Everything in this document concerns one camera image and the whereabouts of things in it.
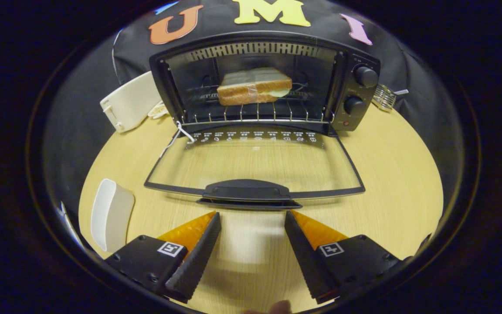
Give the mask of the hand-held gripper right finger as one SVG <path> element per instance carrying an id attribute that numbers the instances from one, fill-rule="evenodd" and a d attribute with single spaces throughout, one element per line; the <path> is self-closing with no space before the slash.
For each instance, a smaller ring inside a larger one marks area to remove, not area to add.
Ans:
<path id="1" fill-rule="evenodd" d="M 366 235 L 347 237 L 293 209 L 285 232 L 312 298 L 349 300 L 394 274 L 402 261 Z"/>

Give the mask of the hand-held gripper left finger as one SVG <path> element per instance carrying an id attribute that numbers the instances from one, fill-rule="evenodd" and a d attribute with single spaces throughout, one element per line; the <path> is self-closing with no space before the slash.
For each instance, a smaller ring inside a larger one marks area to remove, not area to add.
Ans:
<path id="1" fill-rule="evenodd" d="M 220 214 L 209 212 L 157 238 L 139 235 L 105 261 L 153 294 L 187 303 L 203 276 L 220 231 Z"/>

